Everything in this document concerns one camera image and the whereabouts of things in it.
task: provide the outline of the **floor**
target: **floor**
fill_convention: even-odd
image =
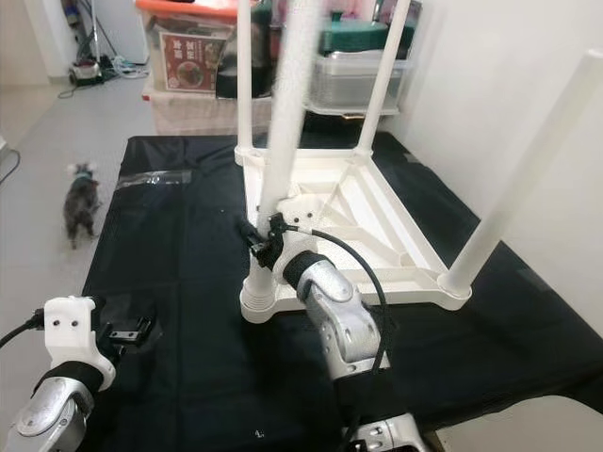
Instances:
[[[54,92],[43,114],[46,93],[11,93],[24,102],[0,130],[21,152],[22,162],[0,186],[0,331],[23,323],[46,300],[81,290],[96,242],[82,237],[78,249],[71,250],[65,238],[62,204],[72,181],[67,166],[85,161],[98,165],[95,178],[105,203],[96,216],[99,233],[127,139],[155,134],[149,104],[140,98],[143,83],[111,81],[77,91],[67,100],[57,99]],[[1,101],[6,108],[5,99]],[[7,111],[3,109],[3,118]],[[27,131],[24,121],[31,123],[32,118],[35,124]],[[10,158],[2,163],[3,173]],[[38,331],[28,331],[2,349],[0,444],[48,364]]]

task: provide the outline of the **black cloth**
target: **black cloth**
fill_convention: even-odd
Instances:
[[[303,147],[356,136],[305,134]],[[240,315],[249,268],[234,137],[134,137],[121,176],[191,170],[189,184],[114,193],[84,293],[125,313],[154,306],[161,337],[126,355],[98,397],[86,451],[333,451],[341,420],[318,334],[304,313],[263,325]],[[403,147],[378,134],[374,161],[449,265],[475,216]],[[458,312],[392,306],[388,351],[399,392],[423,429],[525,398],[572,396],[603,411],[603,340],[501,244]]]

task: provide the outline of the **dog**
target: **dog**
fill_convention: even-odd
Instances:
[[[72,249],[77,248],[76,238],[79,225],[86,228],[88,235],[94,237],[94,214],[100,207],[98,202],[98,181],[93,179],[94,166],[88,163],[70,165],[68,171],[73,174],[72,182],[65,204],[63,217],[67,237],[71,241]]]

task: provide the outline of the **orange lid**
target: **orange lid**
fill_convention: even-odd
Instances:
[[[236,21],[237,0],[195,0],[194,3],[170,0],[136,0],[136,6],[153,13],[194,14]]]

